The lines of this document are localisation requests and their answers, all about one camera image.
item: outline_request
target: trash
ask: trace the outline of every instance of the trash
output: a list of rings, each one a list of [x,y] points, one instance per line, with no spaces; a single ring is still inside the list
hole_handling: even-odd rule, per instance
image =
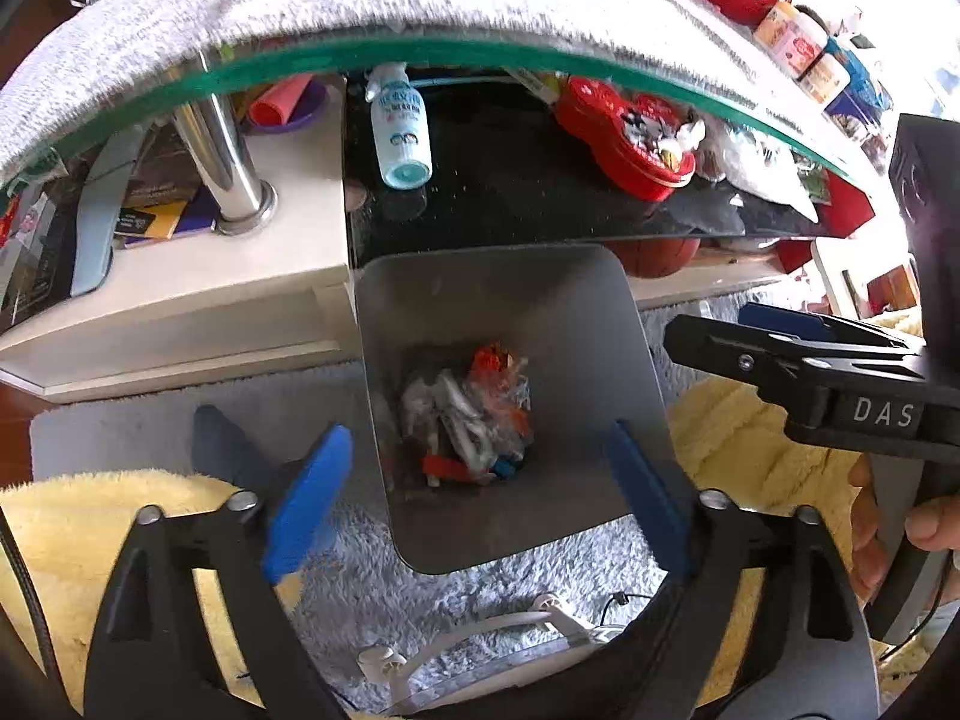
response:
[[[830,204],[830,188],[827,169],[812,160],[794,152],[793,161],[797,165],[797,176],[810,199],[821,205]]]
[[[522,466],[533,442],[526,364],[493,343],[474,352],[462,378],[445,369],[432,383],[416,375],[407,384],[400,432],[421,452],[431,487],[440,481],[486,485]]]

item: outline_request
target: human hand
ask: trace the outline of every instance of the human hand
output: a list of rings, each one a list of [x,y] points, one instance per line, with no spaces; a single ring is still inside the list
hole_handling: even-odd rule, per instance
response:
[[[848,476],[853,487],[861,488],[850,510],[853,529],[853,591],[864,601],[874,594],[883,579],[892,556],[888,556],[877,529],[880,526],[880,511],[872,488],[870,461],[860,455]],[[912,509],[907,514],[904,530],[914,546],[928,552],[942,549],[960,551],[960,495],[934,498]],[[960,572],[950,572],[941,604],[960,598]]]

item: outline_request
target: black cable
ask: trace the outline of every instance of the black cable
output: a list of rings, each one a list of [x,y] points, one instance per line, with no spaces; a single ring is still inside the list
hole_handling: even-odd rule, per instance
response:
[[[623,592],[622,590],[616,591],[616,593],[611,595],[610,600],[608,600],[607,603],[604,605],[603,611],[602,613],[600,613],[600,625],[597,627],[600,628],[603,626],[604,621],[607,619],[607,612],[610,611],[611,604],[614,601],[616,601],[617,605],[621,605],[621,607],[625,607],[628,603],[630,603],[630,600],[632,598],[645,598],[647,601],[649,601],[651,598],[653,598],[653,596],[642,595],[640,593],[635,593],[635,592]]]
[[[7,554],[13,576],[16,576],[16,584],[20,585],[23,600],[27,603],[27,611],[30,613],[30,621],[34,625],[34,634],[37,637],[37,649],[40,650],[40,659],[43,661],[43,670],[46,672],[47,679],[56,685],[56,689],[66,699],[64,677],[59,673],[59,666],[56,664],[54,643],[50,638],[47,618],[43,616],[43,607],[40,605],[40,597],[37,596],[34,581],[30,578],[26,563],[23,562],[23,556],[16,545],[16,539],[13,538],[13,531],[10,529],[2,507],[0,507],[0,543],[3,544],[3,551]]]
[[[360,712],[360,709],[357,709],[357,704],[354,704],[354,702],[352,702],[349,698],[347,698],[347,696],[344,696],[343,693],[340,693],[337,688],[335,688],[333,685],[330,685],[330,683],[327,683],[326,686],[330,688],[330,691],[333,693],[333,695],[339,698],[348,707],[353,709],[354,712]]]
[[[923,629],[930,623],[930,620],[933,619],[933,615],[937,613],[937,608],[940,605],[940,599],[944,597],[944,590],[947,589],[947,579],[950,576],[950,570],[953,568],[953,552],[947,555],[947,562],[944,563],[944,570],[940,575],[940,583],[937,586],[937,594],[933,596],[933,603],[930,605],[930,611],[926,613],[926,616],[920,621],[917,627],[910,632],[910,635],[906,637],[904,641],[896,645],[896,647],[891,647],[883,655],[877,658],[877,664],[883,664],[885,661],[889,661],[896,653],[899,653],[906,645],[914,640],[914,637],[920,632],[923,632]]]

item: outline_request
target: white shelf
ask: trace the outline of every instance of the white shelf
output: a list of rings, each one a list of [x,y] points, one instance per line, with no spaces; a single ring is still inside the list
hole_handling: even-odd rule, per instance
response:
[[[235,238],[211,232],[114,252],[99,289],[0,336],[0,378],[80,399],[94,380],[119,376],[146,391],[184,365],[211,380],[220,367],[241,375],[250,355],[345,351],[342,89],[330,88],[326,106],[304,129],[247,138],[258,175],[277,189],[268,223]]]
[[[704,262],[694,257],[685,268],[664,278],[628,276],[627,280],[637,308],[644,309],[726,295],[786,278],[788,276],[776,257],[757,259],[745,256],[731,257],[729,262]]]

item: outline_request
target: plastic wrapper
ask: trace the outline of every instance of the plastic wrapper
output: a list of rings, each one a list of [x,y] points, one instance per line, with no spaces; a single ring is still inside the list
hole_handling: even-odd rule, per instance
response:
[[[809,220],[818,220],[786,143],[710,114],[701,114],[701,117],[707,124],[707,137],[700,144],[704,162],[712,159],[737,189],[789,205]]]
[[[800,177],[800,183],[803,184],[803,189],[806,189],[806,192],[810,195],[810,199],[821,205],[829,205],[830,186],[827,179],[827,169],[800,154],[794,154],[793,161],[797,165],[797,175]]]
[[[523,374],[526,365],[526,358],[515,360],[499,347],[487,346],[477,350],[467,377],[467,392],[486,415],[494,451],[511,461],[522,461],[533,441],[527,416],[530,383]]]
[[[400,435],[436,454],[440,451],[439,416],[432,386],[422,377],[411,381],[400,399]]]

